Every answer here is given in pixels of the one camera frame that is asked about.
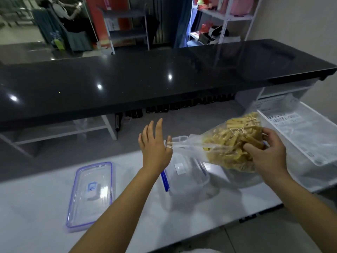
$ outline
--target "glossy black counter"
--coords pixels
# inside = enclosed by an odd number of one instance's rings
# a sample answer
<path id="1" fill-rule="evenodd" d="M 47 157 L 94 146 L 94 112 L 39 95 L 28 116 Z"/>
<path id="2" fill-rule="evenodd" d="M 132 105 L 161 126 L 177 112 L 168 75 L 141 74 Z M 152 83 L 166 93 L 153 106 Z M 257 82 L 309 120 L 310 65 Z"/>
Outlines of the glossy black counter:
<path id="1" fill-rule="evenodd" d="M 0 131 L 320 78 L 336 65 L 271 39 L 0 67 Z"/>

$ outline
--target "clear lid with purple rim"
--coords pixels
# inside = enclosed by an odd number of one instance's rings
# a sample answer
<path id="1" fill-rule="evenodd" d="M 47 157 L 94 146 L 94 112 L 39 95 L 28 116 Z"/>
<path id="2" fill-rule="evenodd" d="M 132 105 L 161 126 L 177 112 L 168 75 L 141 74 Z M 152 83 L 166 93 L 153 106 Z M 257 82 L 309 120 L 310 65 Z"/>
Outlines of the clear lid with purple rim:
<path id="1" fill-rule="evenodd" d="M 97 163 L 77 170 L 72 187 L 66 227 L 86 230 L 113 201 L 112 163 Z"/>

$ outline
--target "left hand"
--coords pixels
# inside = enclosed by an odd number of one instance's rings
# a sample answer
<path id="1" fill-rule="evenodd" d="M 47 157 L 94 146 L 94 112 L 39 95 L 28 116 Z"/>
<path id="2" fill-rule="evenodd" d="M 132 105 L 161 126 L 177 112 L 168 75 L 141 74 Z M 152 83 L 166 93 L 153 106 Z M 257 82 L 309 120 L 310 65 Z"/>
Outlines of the left hand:
<path id="1" fill-rule="evenodd" d="M 143 133 L 140 133 L 138 137 L 138 144 L 143 153 L 143 168 L 155 172 L 158 176 L 170 163 L 173 152 L 171 148 L 166 148 L 164 145 L 162 123 L 161 118 L 156 125 L 155 137 L 153 121 L 145 126 Z M 166 142 L 172 142 L 171 136 L 167 137 Z"/>

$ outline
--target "wall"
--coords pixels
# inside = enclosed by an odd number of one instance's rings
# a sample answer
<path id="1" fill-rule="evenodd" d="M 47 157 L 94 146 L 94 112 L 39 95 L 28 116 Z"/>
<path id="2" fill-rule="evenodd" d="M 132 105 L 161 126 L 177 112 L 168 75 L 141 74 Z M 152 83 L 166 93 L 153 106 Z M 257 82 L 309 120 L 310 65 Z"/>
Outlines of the wall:
<path id="1" fill-rule="evenodd" d="M 262 0 L 249 40 L 272 38 L 337 64 L 337 0 Z M 337 75 L 302 101 L 337 123 Z"/>

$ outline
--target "white tray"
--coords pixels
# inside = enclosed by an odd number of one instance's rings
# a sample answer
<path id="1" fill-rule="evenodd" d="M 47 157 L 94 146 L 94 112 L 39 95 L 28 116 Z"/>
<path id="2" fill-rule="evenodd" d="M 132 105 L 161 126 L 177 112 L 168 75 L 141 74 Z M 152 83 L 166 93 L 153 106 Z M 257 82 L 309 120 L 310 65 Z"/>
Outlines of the white tray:
<path id="1" fill-rule="evenodd" d="M 298 149 L 316 166 L 337 161 L 337 125 L 291 93 L 260 100 L 256 107 L 262 119 L 295 146 L 286 144 L 287 154 L 292 158 L 303 162 Z M 270 127 L 263 121 L 262 125 Z"/>

